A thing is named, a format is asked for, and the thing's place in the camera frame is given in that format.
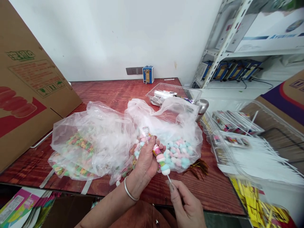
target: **candy in plastic bag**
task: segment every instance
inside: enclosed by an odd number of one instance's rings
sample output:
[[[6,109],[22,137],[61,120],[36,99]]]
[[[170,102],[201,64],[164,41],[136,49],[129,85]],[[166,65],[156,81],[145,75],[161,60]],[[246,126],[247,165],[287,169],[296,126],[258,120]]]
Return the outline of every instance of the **candy in plastic bag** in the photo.
[[[87,110],[54,124],[49,158],[58,176],[92,180],[106,174],[118,176],[132,168],[129,150],[136,140],[135,128],[126,117],[101,102],[89,102]]]
[[[166,145],[165,163],[178,173],[186,170],[201,156],[202,130],[195,119],[199,107],[181,98],[167,98],[160,110],[155,112],[145,101],[132,99],[128,102],[128,114],[138,130],[147,126]],[[135,149],[139,155],[140,145]]]

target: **wood grain surface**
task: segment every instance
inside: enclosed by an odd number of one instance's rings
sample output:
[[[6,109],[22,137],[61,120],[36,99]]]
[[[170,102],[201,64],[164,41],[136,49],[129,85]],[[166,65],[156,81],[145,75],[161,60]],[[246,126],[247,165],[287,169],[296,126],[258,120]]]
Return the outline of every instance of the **wood grain surface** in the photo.
[[[154,110],[159,107],[150,103],[145,95],[158,83],[167,83],[180,86],[177,78],[164,81],[155,79],[153,84],[143,84],[142,80],[118,80],[118,81],[90,81],[72,82],[73,89],[78,93],[83,103],[74,112],[84,111],[89,101],[101,101],[111,108],[124,112],[128,101],[132,98],[143,99]],[[218,169],[214,155],[210,151],[206,136],[203,134],[202,159],[209,166],[209,175],[205,180],[197,180],[190,172],[185,175],[171,172],[170,178],[181,180],[190,191],[202,202],[205,210],[222,212],[234,215],[245,215],[243,207],[229,181]],[[53,153],[50,146],[52,136],[49,136],[40,146],[29,149],[9,168],[0,175],[0,183],[20,186],[39,187],[52,168],[48,164],[48,158]],[[87,194],[105,196],[116,185],[109,186],[108,176],[92,181]],[[148,203],[158,205],[172,205],[170,191],[165,184],[167,177],[156,174],[149,185],[141,194],[141,199]],[[85,181],[71,180],[69,177],[59,178],[55,174],[45,185],[45,189],[80,193]]]

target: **silver bangle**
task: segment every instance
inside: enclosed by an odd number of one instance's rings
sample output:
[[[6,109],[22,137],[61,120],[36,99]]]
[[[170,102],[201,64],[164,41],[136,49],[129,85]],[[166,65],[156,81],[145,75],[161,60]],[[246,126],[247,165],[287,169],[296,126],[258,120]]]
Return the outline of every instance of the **silver bangle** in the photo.
[[[135,198],[134,198],[133,196],[131,196],[131,194],[129,193],[129,191],[128,191],[128,189],[127,189],[127,185],[126,185],[126,179],[127,179],[127,177],[125,177],[125,179],[124,179],[124,188],[125,188],[125,190],[126,190],[128,196],[129,196],[132,200],[138,201],[139,198],[138,198],[138,199],[135,199]]]

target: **hand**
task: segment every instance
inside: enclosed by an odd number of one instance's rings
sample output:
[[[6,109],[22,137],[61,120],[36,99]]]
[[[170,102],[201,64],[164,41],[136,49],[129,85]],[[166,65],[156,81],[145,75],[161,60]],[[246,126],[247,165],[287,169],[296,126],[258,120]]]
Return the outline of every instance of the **hand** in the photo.
[[[135,170],[138,170],[144,174],[144,177],[146,177],[149,181],[152,179],[152,177],[154,177],[158,169],[158,163],[152,153],[152,149],[155,144],[158,145],[162,152],[166,150],[166,146],[163,146],[163,144],[160,143],[157,136],[152,136],[150,141],[146,142],[141,148],[135,168]]]
[[[175,210],[179,228],[206,227],[204,211],[201,202],[189,191],[183,182],[177,180],[166,181],[171,193],[171,201]]]

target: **wall socket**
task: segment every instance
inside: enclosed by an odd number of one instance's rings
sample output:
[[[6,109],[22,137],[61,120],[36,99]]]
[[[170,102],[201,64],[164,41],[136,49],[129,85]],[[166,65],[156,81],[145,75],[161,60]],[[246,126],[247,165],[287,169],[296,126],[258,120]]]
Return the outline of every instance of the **wall socket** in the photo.
[[[143,67],[127,67],[127,75],[132,75],[132,74],[143,74]]]

